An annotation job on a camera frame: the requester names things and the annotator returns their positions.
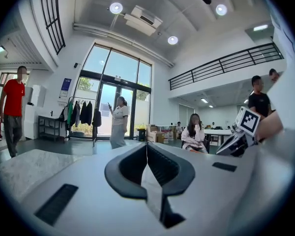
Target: long black hair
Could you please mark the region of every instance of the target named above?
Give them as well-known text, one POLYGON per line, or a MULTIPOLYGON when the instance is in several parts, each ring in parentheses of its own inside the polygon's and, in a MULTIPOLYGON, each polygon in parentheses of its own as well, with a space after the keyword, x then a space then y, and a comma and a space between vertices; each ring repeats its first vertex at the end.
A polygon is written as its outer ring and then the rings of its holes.
POLYGON ((124 106, 127 106, 127 101, 122 96, 119 96, 118 98, 122 100, 124 106))
POLYGON ((190 116, 189 124, 188 124, 188 127, 187 127, 190 137, 193 137, 193 136, 196 135, 195 125, 192 122, 192 117, 193 116, 197 116, 199 118, 199 126, 200 126, 200 129, 202 129, 202 127, 201 127, 201 120, 200 120, 199 115, 198 114, 192 114, 190 116))

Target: tree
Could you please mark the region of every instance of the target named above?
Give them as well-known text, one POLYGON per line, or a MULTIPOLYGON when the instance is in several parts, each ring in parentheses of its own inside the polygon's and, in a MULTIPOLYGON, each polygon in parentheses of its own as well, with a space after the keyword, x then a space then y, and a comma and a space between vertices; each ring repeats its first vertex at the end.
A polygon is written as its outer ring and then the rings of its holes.
POLYGON ((87 78, 80 78, 80 83, 79 83, 79 90, 83 91, 90 91, 94 83, 90 82, 90 79, 87 78))

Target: door frame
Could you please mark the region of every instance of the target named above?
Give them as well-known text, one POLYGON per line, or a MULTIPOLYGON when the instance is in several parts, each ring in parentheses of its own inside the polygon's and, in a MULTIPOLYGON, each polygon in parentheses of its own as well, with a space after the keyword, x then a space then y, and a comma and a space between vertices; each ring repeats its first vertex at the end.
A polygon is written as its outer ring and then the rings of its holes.
MULTIPOLYGON (((116 87, 116 93, 115 93, 115 99, 114 99, 114 105, 113 105, 113 109, 116 108, 117 105, 117 98, 120 96, 121 94, 121 90, 122 89, 126 89, 126 90, 130 90, 132 91, 132 102, 131 102, 131 117, 128 119, 128 121, 130 122, 130 133, 129 136, 125 136, 124 139, 125 140, 133 140, 133 134, 134 134, 134 116, 135 116, 135 105, 136 105, 136 90, 134 88, 129 88, 126 86, 121 86, 115 83, 111 83, 111 82, 104 82, 102 81, 100 86, 99 86, 99 91, 98 91, 98 97, 97 97, 97 110, 99 110, 100 107, 100 101, 101 101, 101 97, 102 97, 102 90, 103 90, 103 86, 104 85, 109 85, 109 86, 114 86, 116 87)), ((99 136, 97 135, 97 139, 98 140, 109 140, 110 136, 99 136)))

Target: gray floor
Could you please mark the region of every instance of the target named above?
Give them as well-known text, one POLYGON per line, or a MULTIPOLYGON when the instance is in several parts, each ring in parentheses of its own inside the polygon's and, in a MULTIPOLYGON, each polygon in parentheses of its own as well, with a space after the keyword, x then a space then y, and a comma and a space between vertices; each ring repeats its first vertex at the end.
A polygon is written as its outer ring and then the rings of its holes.
MULTIPOLYGON (((126 140, 127 145, 138 143, 135 140, 126 140)), ((169 141, 170 146, 181 147, 181 140, 169 141)), ((210 154, 215 154, 217 146, 210 146, 210 154)), ((18 154, 25 153, 32 149, 41 149, 54 153, 67 154, 67 155, 94 155, 105 153, 111 150, 112 147, 109 141, 97 141, 93 147, 92 141, 69 140, 63 142, 53 142, 48 140, 28 140, 19 142, 17 145, 18 154)), ((0 148, 0 163, 9 160, 11 157, 6 146, 0 148)))

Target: trash bin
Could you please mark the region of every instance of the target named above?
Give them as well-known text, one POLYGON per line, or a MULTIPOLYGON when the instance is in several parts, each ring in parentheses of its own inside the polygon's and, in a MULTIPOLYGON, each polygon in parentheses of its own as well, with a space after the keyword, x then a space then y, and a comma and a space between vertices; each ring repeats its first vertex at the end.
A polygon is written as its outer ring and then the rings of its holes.
POLYGON ((137 141, 144 142, 146 140, 146 129, 138 128, 137 131, 139 132, 137 135, 137 141))

